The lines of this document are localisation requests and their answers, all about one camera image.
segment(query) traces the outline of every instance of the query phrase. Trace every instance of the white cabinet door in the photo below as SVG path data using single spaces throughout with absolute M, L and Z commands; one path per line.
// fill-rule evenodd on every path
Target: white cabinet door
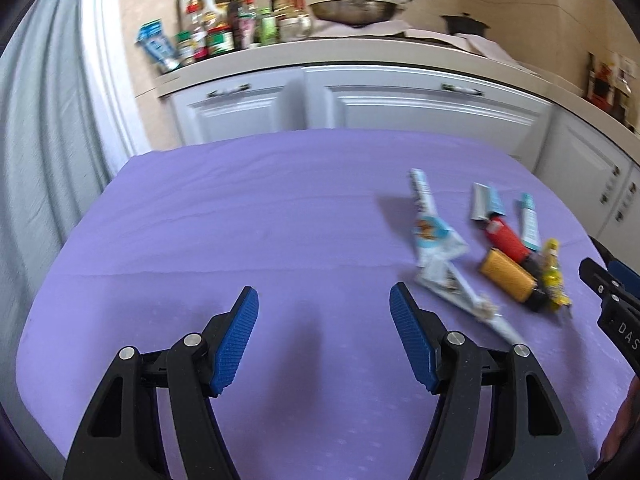
M 613 207 L 609 221 L 597 237 L 611 253 L 640 272 L 640 170 L 634 167 Z
M 305 69 L 309 128 L 422 131 L 484 140 L 533 170 L 552 105 L 489 81 L 394 66 Z
M 535 175 L 597 238 L 631 166 L 628 156 L 602 133 L 558 108 Z
M 224 78 L 170 97 L 185 144 L 303 130 L 304 75 L 284 68 Z

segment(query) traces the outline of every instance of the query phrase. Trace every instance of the curtain fold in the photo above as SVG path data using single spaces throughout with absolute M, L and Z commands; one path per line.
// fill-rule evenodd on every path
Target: curtain fold
M 62 477 L 64 459 L 20 400 L 15 355 L 50 264 L 109 181 L 82 68 L 79 3 L 36 0 L 0 56 L 0 403 L 52 478 Z

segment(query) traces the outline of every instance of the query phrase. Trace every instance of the purple tablecloth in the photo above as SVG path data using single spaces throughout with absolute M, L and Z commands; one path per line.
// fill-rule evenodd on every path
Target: purple tablecloth
M 597 253 L 519 163 L 479 142 L 429 134 L 290 132 L 129 161 L 73 231 L 31 309 L 17 358 L 27 408 L 66 456 L 119 348 L 168 348 L 251 285 L 258 321 L 234 383 L 213 401 L 242 479 L 408 478 L 436 397 L 404 354 L 391 286 L 406 282 L 450 330 L 506 347 L 413 282 L 413 167 L 424 169 L 440 215 L 470 245 L 458 268 L 530 343 L 593 465 L 632 375 L 596 326 L 598 298 L 578 278 L 580 260 Z M 468 220 L 473 182 L 497 186 L 516 229 L 515 201 L 533 195 L 540 234 L 562 244 L 573 320 L 528 312 L 476 271 L 488 243 Z M 483 392 L 469 478 L 481 463 L 489 397 Z M 172 473 L 183 478 L 166 394 L 160 404 Z

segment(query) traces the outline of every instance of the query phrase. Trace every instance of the yellow bottle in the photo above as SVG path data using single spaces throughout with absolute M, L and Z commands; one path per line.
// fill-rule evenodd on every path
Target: yellow bottle
M 558 249 L 560 243 L 555 238 L 550 238 L 545 243 L 543 249 L 543 267 L 542 267 L 542 282 L 549 291 L 551 296 L 551 309 L 557 312 L 562 307 L 571 307 L 571 300 L 564 292 L 564 278 L 562 277 L 562 271 L 560 270 L 560 263 L 558 262 Z

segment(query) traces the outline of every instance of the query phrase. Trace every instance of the silver screw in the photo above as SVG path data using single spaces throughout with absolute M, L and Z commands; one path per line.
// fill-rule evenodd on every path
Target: silver screw
M 520 357 L 529 357 L 529 354 L 531 354 L 531 350 L 526 345 L 516 345 L 513 351 Z
M 202 341 L 200 334 L 189 334 L 184 338 L 184 344 L 187 346 L 197 346 Z
M 447 341 L 452 345 L 462 345 L 465 342 L 465 337 L 460 332 L 450 332 L 447 335 Z
M 130 346 L 125 346 L 120 350 L 118 357 L 124 361 L 131 359 L 136 354 L 136 350 Z

